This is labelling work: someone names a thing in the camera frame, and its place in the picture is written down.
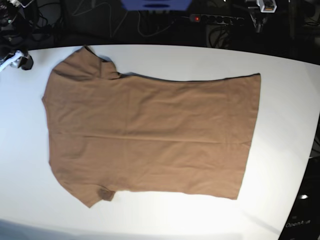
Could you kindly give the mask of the black power strip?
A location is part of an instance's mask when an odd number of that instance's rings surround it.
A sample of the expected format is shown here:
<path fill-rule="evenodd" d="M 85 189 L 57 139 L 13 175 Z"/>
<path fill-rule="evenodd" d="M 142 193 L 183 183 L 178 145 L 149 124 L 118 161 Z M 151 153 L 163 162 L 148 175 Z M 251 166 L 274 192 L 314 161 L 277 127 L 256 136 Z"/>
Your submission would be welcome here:
<path fill-rule="evenodd" d="M 224 15 L 190 14 L 188 19 L 193 23 L 204 25 L 243 26 L 245 24 L 245 19 L 242 17 Z"/>

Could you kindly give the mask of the brown T-shirt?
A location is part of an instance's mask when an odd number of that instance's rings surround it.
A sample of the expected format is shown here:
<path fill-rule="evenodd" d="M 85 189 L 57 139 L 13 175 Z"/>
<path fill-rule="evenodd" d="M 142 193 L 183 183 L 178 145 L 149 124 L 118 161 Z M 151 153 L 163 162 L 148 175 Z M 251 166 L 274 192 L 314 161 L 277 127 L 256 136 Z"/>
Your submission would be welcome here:
<path fill-rule="evenodd" d="M 51 71 L 49 165 L 87 207 L 119 191 L 235 200 L 257 121 L 260 74 L 210 81 L 125 75 L 89 48 Z"/>

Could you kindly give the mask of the blue plastic box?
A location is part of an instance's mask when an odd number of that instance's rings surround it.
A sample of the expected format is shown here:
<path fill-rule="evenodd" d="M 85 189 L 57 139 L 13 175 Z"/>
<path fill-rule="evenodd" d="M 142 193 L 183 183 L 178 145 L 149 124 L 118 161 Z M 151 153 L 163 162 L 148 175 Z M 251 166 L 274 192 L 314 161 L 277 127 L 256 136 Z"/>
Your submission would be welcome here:
<path fill-rule="evenodd" d="M 122 0 L 129 11 L 185 11 L 192 0 Z"/>

